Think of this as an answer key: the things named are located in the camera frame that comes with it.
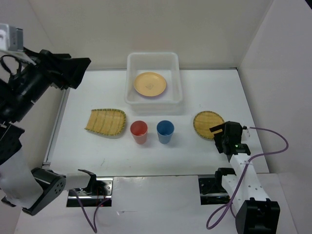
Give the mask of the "round bamboo tray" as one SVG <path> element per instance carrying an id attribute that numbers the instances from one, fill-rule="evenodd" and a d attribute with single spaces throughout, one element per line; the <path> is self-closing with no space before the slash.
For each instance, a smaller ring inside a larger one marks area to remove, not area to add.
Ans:
<path id="1" fill-rule="evenodd" d="M 213 140 L 214 134 L 210 131 L 210 128 L 223 123 L 225 123 L 225 121 L 218 113 L 212 111 L 202 111 L 194 117 L 193 128 L 201 138 Z"/>

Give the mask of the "purple plastic plate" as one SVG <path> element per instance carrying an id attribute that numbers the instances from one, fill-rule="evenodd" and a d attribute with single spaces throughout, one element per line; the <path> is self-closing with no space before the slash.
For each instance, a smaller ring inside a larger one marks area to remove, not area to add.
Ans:
<path id="1" fill-rule="evenodd" d="M 161 94 L 156 95 L 156 96 L 145 96 L 145 95 L 140 94 L 140 93 L 137 92 L 137 94 L 138 94 L 140 97 L 146 98 L 146 99 L 158 99 L 158 98 L 162 98 L 163 96 L 166 95 L 166 93 L 167 93 L 167 91 L 165 90 L 165 91 L 163 91 Z"/>

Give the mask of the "yellow plastic plate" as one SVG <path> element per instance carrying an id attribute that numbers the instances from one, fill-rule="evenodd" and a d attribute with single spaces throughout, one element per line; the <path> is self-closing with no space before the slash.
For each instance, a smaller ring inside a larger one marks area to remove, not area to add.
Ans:
<path id="1" fill-rule="evenodd" d="M 167 82 L 165 78 L 154 72 L 139 74 L 134 80 L 135 90 L 145 96 L 156 96 L 165 91 Z"/>

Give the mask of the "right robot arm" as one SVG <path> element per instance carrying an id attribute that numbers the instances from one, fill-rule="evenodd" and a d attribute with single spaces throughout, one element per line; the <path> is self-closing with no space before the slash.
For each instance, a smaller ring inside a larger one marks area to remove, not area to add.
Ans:
<path id="1" fill-rule="evenodd" d="M 225 154 L 230 168 L 218 168 L 214 187 L 229 195 L 225 210 L 235 213 L 235 227 L 239 234 L 274 234 L 277 231 L 280 206 L 270 199 L 262 187 L 253 157 L 247 144 L 242 143 L 246 126 L 227 121 L 210 128 L 219 153 Z"/>

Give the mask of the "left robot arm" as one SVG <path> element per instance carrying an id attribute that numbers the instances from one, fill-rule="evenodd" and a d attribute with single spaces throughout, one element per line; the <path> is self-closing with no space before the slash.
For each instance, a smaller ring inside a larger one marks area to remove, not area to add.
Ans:
<path id="1" fill-rule="evenodd" d="M 62 175 L 39 167 L 30 169 L 20 141 L 24 130 L 15 125 L 49 87 L 76 89 L 91 60 L 47 50 L 23 52 L 30 60 L 16 58 L 16 72 L 0 83 L 0 188 L 5 194 L 3 203 L 33 216 L 64 190 L 81 189 L 86 195 L 97 190 L 96 175 L 87 170 Z"/>

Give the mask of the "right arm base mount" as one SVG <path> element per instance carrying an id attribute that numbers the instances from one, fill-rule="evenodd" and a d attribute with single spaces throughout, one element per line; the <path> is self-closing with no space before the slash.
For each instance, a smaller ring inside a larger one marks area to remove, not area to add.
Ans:
<path id="1" fill-rule="evenodd" d="M 230 201 L 228 193 L 219 186 L 214 175 L 198 176 L 201 205 L 227 204 Z"/>

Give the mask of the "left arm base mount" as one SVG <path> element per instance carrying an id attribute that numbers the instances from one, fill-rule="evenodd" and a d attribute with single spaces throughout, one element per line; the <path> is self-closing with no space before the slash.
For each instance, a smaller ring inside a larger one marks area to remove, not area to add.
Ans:
<path id="1" fill-rule="evenodd" d="M 105 199 L 101 207 L 112 206 L 112 193 L 113 193 L 113 181 L 112 177 L 97 177 L 96 185 L 92 188 L 92 191 L 86 192 L 82 188 L 75 188 L 73 191 L 68 192 L 67 196 L 67 208 L 79 207 L 80 204 L 76 195 L 80 198 L 84 207 L 97 207 Z"/>

